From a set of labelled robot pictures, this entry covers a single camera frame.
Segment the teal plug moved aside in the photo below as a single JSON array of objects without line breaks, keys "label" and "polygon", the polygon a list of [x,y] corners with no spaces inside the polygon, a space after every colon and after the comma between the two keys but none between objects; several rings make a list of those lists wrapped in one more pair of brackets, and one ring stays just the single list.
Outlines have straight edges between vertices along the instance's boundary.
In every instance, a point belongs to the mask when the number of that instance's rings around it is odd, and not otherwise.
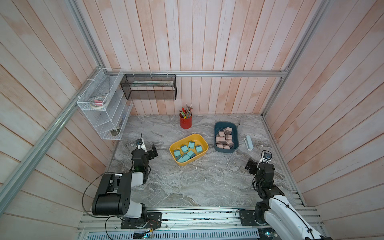
[{"label": "teal plug moved aside", "polygon": [[197,153],[202,153],[204,151],[202,146],[196,146],[195,149],[196,149]]}]

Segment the yellow plastic bin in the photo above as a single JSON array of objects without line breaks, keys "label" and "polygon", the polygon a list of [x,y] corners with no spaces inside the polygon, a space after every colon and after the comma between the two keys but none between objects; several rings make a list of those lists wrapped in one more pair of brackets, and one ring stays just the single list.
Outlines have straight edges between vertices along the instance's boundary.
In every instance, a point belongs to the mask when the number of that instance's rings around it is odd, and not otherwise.
[{"label": "yellow plastic bin", "polygon": [[[202,153],[197,153],[196,149],[193,149],[193,150],[189,149],[189,151],[194,151],[196,156],[194,158],[192,158],[192,159],[189,159],[188,161],[186,161],[184,163],[178,163],[177,159],[174,156],[174,151],[175,150],[180,150],[180,152],[181,152],[181,156],[180,157],[182,157],[184,155],[184,153],[181,150],[181,146],[186,145],[188,147],[188,143],[190,141],[195,142],[196,146],[202,146],[204,151]],[[179,166],[185,166],[185,165],[187,165],[189,163],[192,163],[193,161],[197,160],[198,158],[204,156],[207,153],[208,149],[209,149],[209,145],[208,145],[206,140],[201,135],[199,135],[199,134],[192,134],[192,135],[189,135],[188,137],[185,137],[185,138],[183,138],[183,139],[181,139],[181,140],[171,144],[171,146],[169,148],[169,151],[172,154],[172,157],[173,157],[174,161]]]}]

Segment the dark teal plastic bin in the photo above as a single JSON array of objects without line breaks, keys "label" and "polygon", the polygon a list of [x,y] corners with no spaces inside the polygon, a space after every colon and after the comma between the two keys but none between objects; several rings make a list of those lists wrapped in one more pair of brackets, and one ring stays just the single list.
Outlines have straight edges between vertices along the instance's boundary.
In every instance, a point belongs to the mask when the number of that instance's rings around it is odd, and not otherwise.
[{"label": "dark teal plastic bin", "polygon": [[230,122],[216,122],[214,126],[214,148],[217,152],[232,154],[239,147],[237,126]]}]

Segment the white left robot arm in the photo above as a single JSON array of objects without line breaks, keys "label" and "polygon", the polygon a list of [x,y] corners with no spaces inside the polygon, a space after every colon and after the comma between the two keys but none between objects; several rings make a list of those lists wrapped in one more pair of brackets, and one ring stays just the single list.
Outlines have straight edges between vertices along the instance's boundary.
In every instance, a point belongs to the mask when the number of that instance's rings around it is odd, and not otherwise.
[{"label": "white left robot arm", "polygon": [[155,145],[148,150],[142,138],[136,140],[131,152],[132,166],[127,173],[104,173],[92,203],[93,216],[118,216],[127,219],[145,220],[144,204],[131,199],[133,187],[144,185],[151,173],[149,161],[158,156]]}]

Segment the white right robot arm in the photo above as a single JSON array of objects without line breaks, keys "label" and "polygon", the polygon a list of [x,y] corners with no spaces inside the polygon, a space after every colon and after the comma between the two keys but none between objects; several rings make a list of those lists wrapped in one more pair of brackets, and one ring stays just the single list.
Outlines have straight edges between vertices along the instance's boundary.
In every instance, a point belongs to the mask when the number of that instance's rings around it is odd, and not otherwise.
[{"label": "white right robot arm", "polygon": [[251,214],[240,211],[242,225],[271,226],[282,240],[330,240],[315,230],[291,205],[284,193],[274,184],[275,167],[270,163],[272,153],[263,150],[258,163],[249,160],[246,169],[254,174],[253,189],[261,201]]}]

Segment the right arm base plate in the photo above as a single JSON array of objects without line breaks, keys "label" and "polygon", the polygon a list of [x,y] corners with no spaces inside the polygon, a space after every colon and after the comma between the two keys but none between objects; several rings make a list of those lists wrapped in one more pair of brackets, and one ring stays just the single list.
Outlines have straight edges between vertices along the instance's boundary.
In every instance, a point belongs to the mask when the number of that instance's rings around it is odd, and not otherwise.
[{"label": "right arm base plate", "polygon": [[239,209],[236,211],[237,218],[243,227],[265,226],[264,220],[258,220],[255,211]]}]

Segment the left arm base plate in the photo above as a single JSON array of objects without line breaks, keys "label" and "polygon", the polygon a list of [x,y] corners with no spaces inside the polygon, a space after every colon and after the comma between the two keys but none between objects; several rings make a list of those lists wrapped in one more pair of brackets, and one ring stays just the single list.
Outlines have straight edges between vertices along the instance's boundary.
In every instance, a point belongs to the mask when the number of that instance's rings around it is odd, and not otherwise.
[{"label": "left arm base plate", "polygon": [[159,229],[162,224],[162,213],[148,212],[143,213],[140,218],[123,217],[121,229],[136,230],[136,229]]}]

